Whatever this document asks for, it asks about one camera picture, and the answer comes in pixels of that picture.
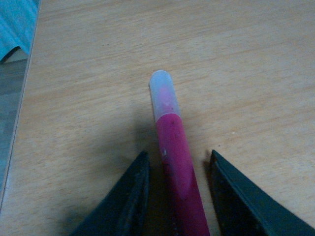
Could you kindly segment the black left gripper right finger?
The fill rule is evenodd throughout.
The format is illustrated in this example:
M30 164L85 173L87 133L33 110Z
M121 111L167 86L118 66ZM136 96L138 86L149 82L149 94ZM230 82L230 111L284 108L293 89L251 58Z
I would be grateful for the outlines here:
M212 150L209 187L223 236L313 236L315 230Z

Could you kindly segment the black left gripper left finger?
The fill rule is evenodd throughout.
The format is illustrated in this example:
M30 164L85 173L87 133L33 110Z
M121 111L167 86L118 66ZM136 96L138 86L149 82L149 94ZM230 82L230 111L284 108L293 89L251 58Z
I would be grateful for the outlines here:
M149 197L150 162L142 151L72 236L140 236Z

